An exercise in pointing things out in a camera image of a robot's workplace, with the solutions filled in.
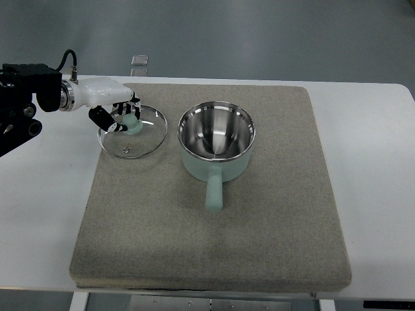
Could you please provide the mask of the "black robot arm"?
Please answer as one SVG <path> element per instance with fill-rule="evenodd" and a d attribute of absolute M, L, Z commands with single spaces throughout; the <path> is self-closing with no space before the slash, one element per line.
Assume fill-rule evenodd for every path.
<path fill-rule="evenodd" d="M 34 118 L 60 107 L 62 73 L 43 63 L 11 64 L 1 68 L 1 155 L 35 138 L 42 124 Z"/>

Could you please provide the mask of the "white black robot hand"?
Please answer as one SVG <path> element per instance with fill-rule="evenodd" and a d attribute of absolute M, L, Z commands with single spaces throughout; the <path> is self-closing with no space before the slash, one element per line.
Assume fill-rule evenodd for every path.
<path fill-rule="evenodd" d="M 63 80 L 61 111 L 86 106 L 89 118 L 105 132 L 137 133 L 142 128 L 141 101 L 134 91 L 111 78 Z"/>

